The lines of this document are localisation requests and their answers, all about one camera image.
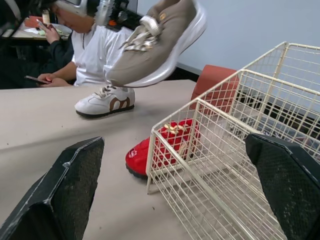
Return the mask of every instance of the wire grid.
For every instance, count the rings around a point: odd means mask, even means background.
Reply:
[[[148,191],[156,185],[192,239],[286,239],[244,139],[282,138],[320,161],[318,51],[281,43],[154,126]],[[186,118],[184,136],[161,133]]]

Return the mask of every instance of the white sneaker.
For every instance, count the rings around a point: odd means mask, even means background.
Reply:
[[[132,88],[107,85],[100,92],[76,103],[76,113],[87,118],[99,118],[109,114],[127,111],[135,107],[135,91]]]

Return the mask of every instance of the tabletop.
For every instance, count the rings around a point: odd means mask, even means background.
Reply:
[[[128,173],[125,155],[186,104],[194,87],[178,80],[138,88],[133,110],[92,120],[78,116],[74,105],[97,86],[2,90],[0,222],[64,148],[102,136],[101,173],[84,240],[188,240],[161,194],[147,195],[146,183]]]
[[[14,33],[12,39],[14,40],[37,40],[37,41],[46,41],[46,36],[36,34],[34,32],[25,31],[28,27],[21,25],[20,28]],[[7,30],[1,37],[7,38],[12,34],[13,30]]]

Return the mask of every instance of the brown stripe on sneaker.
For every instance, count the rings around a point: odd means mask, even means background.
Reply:
[[[125,105],[126,108],[128,108],[130,106],[130,98],[129,97],[126,97],[125,100],[119,100],[118,98],[114,98],[110,101],[110,105],[109,105],[109,108],[110,108],[110,112],[112,112],[114,110],[114,107],[115,107],[115,104],[116,102],[119,102],[119,109],[122,109]]]

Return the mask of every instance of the bottle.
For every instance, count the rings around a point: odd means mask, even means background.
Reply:
[[[44,24],[49,24],[50,23],[50,15],[49,15],[49,11],[48,10],[45,10],[42,13],[42,21],[43,21]]]

